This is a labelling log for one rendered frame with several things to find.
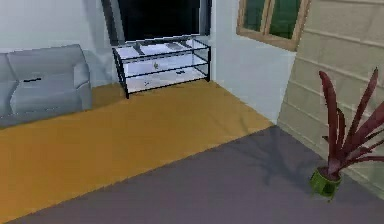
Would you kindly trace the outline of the black glass shelf stand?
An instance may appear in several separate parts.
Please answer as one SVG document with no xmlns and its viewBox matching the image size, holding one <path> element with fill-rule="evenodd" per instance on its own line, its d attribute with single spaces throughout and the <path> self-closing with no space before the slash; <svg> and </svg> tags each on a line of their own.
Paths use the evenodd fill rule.
<svg viewBox="0 0 384 224">
<path fill-rule="evenodd" d="M 112 49 L 125 97 L 133 93 L 205 79 L 211 47 L 194 37 L 143 40 Z"/>
</svg>

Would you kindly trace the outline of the black television set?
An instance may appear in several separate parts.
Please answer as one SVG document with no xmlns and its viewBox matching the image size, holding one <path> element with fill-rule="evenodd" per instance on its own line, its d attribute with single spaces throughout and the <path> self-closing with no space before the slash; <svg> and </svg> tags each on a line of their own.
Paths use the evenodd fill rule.
<svg viewBox="0 0 384 224">
<path fill-rule="evenodd" d="M 101 0 L 112 46 L 209 36 L 212 0 Z"/>
</svg>

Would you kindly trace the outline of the wooden framed window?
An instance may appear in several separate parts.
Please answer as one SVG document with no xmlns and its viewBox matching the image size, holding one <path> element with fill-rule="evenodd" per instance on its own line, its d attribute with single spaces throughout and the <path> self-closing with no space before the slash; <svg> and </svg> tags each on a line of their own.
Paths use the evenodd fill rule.
<svg viewBox="0 0 384 224">
<path fill-rule="evenodd" d="M 236 34 L 296 52 L 311 0 L 239 0 Z"/>
</svg>

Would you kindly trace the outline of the grey sofa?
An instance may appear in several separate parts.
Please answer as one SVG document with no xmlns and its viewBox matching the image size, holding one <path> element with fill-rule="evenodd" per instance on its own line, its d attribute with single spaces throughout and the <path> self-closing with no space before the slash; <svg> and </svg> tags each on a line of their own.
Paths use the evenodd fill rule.
<svg viewBox="0 0 384 224">
<path fill-rule="evenodd" d="M 0 128 L 91 107 L 90 69 L 78 44 L 0 53 Z"/>
</svg>

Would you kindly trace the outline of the green plant pot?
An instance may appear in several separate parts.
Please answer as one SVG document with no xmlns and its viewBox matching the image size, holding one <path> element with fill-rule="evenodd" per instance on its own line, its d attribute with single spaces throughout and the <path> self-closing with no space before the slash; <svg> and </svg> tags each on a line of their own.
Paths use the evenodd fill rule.
<svg viewBox="0 0 384 224">
<path fill-rule="evenodd" d="M 331 201 L 341 184 L 340 175 L 329 176 L 326 167 L 317 167 L 309 179 L 312 194 L 318 194 Z"/>
</svg>

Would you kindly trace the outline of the beige panelled door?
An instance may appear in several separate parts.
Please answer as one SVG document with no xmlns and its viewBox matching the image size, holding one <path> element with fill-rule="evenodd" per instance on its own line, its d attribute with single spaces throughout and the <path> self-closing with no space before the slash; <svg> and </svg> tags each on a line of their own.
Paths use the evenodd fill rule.
<svg viewBox="0 0 384 224">
<path fill-rule="evenodd" d="M 377 87 L 362 116 L 384 101 L 384 0 L 311 0 L 278 117 L 278 126 L 314 155 L 304 178 L 328 157 L 327 108 L 319 73 L 327 73 L 350 125 L 374 70 Z"/>
</svg>

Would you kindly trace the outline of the red leaved house plant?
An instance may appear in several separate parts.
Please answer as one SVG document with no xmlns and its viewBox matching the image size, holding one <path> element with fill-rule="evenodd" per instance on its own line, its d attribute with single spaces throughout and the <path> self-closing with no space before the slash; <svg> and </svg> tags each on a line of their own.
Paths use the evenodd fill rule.
<svg viewBox="0 0 384 224">
<path fill-rule="evenodd" d="M 323 71 L 319 72 L 319 77 L 328 113 L 328 135 L 324 136 L 324 139 L 328 142 L 329 150 L 326 174 L 338 177 L 342 169 L 352 164 L 365 161 L 384 162 L 384 156 L 368 156 L 368 153 L 371 153 L 377 146 L 384 143 L 384 139 L 369 147 L 364 146 L 364 143 L 384 132 L 384 128 L 375 131 L 375 129 L 384 124 L 384 101 L 362 125 L 359 125 L 367 104 L 377 86 L 378 68 L 375 68 L 373 71 L 349 130 L 346 130 L 345 116 L 338 107 L 336 92 L 330 78 Z"/>
</svg>

